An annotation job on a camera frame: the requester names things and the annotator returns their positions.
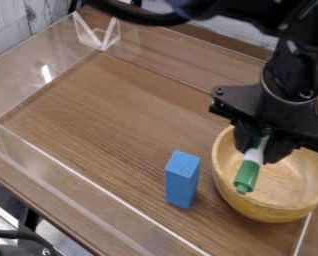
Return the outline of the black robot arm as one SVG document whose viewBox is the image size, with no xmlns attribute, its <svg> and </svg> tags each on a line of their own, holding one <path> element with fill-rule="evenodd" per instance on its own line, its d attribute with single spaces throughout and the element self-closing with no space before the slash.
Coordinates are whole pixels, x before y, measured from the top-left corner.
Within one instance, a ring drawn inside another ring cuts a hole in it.
<svg viewBox="0 0 318 256">
<path fill-rule="evenodd" d="M 120 0 L 88 0 L 100 12 L 144 26 L 169 27 L 216 16 L 254 25 L 278 39 L 259 82 L 212 88 L 209 112 L 235 127 L 235 148 L 246 152 L 267 137 L 263 161 L 294 150 L 318 153 L 318 0 L 164 0 L 156 13 Z"/>
</svg>

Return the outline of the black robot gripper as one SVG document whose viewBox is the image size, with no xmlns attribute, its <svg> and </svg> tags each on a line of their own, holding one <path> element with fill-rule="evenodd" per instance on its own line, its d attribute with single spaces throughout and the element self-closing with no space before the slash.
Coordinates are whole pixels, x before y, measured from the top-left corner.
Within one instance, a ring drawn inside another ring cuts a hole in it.
<svg viewBox="0 0 318 256">
<path fill-rule="evenodd" d="M 274 164 L 295 149 L 318 153 L 318 100 L 282 101 L 258 83 L 216 86 L 211 92 L 209 112 L 234 125 L 235 148 L 240 153 L 266 139 L 263 163 Z"/>
</svg>

